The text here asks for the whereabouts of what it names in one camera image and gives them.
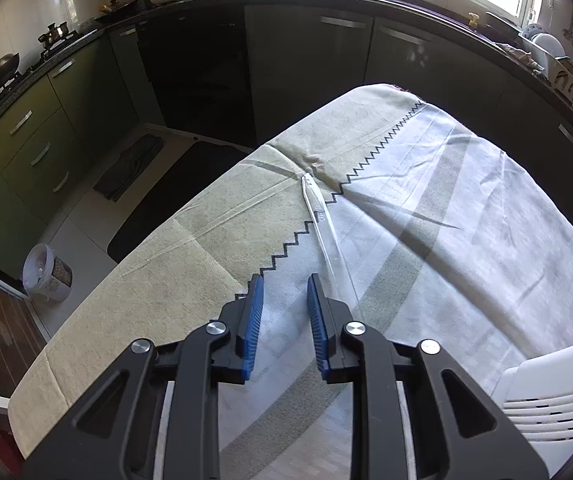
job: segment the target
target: metal screw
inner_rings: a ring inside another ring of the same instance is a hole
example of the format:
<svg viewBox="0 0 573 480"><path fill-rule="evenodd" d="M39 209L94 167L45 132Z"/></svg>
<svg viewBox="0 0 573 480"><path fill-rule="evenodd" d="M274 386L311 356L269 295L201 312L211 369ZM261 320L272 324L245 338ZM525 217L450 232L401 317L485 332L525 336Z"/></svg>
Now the metal screw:
<svg viewBox="0 0 573 480"><path fill-rule="evenodd" d="M419 344L419 347L422 348L424 353L431 355L435 355L441 350L440 344L432 339L424 339L422 343Z"/></svg>
<svg viewBox="0 0 573 480"><path fill-rule="evenodd" d="M211 335L220 335L226 331L226 325L221 321L212 321L206 325L206 331Z"/></svg>
<svg viewBox="0 0 573 480"><path fill-rule="evenodd" d="M151 349L148 339L136 339L131 343L131 352L134 354L146 354Z"/></svg>
<svg viewBox="0 0 573 480"><path fill-rule="evenodd" d="M346 323L346 331L350 335L362 335L364 332L366 332L366 327L359 321L351 321Z"/></svg>

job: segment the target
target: kitchen floor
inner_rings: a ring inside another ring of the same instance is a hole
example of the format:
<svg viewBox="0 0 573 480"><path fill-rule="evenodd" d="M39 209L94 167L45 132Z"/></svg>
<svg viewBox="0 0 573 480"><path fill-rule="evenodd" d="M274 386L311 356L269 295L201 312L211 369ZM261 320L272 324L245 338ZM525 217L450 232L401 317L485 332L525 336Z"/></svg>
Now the kitchen floor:
<svg viewBox="0 0 573 480"><path fill-rule="evenodd" d="M119 154L146 133L164 139L164 147L117 202L104 198L93 186L118 159ZM80 303L117 265L106 253L113 236L137 205L188 150L195 140L177 134L150 130L139 124L99 162L63 204L42 234L73 270L73 287L61 303L46 300L41 294L32 299L36 313L53 336Z"/></svg>

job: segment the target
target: white plastic chair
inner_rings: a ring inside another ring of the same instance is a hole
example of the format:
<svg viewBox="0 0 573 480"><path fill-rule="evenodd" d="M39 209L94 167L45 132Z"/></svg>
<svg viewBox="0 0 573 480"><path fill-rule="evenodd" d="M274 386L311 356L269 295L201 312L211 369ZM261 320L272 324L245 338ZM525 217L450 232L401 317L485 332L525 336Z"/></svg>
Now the white plastic chair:
<svg viewBox="0 0 573 480"><path fill-rule="evenodd" d="M509 368L492 398L552 477L573 454L573 346Z"/></svg>

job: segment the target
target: cloth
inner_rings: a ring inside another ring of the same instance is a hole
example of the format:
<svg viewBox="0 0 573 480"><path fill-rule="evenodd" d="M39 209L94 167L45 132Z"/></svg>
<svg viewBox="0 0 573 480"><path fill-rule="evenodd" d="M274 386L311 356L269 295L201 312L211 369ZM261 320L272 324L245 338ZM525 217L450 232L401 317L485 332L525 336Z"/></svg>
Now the cloth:
<svg viewBox="0 0 573 480"><path fill-rule="evenodd" d="M145 134L125 149L93 189L102 193L107 200L117 202L129 186L162 150L161 137Z"/></svg>
<svg viewBox="0 0 573 480"><path fill-rule="evenodd" d="M506 153L388 85L348 92L261 146L129 254L9 404L28 454L135 338L183 338L265 278L255 369L220 387L224 479L348 477L351 389L322 382L305 297L325 275L301 176L329 203L365 322L434 338L487 391L573 344L573 227Z"/></svg>
<svg viewBox="0 0 573 480"><path fill-rule="evenodd" d="M532 57L530 52L525 52L520 48L515 48L508 43L496 43L498 47L500 47L504 52L506 52L509 56L514 57L520 63L522 63L525 67L528 67L532 70L539 70L540 72L544 72L544 67L538 64Z"/></svg>

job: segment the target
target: beige fabric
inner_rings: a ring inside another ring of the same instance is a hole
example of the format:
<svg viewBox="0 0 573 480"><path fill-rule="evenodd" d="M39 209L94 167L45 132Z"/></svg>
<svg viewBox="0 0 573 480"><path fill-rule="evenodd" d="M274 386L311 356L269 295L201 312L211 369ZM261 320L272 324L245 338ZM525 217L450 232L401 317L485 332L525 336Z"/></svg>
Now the beige fabric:
<svg viewBox="0 0 573 480"><path fill-rule="evenodd" d="M156 229L78 307L18 385L9 418L21 452L32 452L133 339L172 342L217 317L309 219L301 174L338 191L415 103L387 85L353 90L247 156Z"/></svg>

